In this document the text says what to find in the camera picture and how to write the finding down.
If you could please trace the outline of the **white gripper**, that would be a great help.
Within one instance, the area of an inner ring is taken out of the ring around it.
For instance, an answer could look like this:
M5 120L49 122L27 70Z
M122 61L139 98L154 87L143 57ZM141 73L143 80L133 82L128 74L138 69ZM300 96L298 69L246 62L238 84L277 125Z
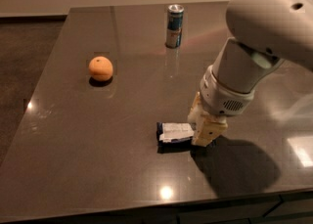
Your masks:
M200 82L187 120L196 125L192 144L206 147L227 128L227 117L242 114L254 98L254 91L239 93L221 85L209 66ZM203 114L203 110L213 115Z

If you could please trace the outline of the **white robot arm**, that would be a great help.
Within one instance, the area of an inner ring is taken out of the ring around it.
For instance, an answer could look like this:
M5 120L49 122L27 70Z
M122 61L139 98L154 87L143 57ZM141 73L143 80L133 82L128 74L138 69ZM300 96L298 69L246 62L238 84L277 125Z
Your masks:
M188 115L192 144L205 147L253 100L258 82L285 60L313 68L312 0L230 0L231 32L200 82Z

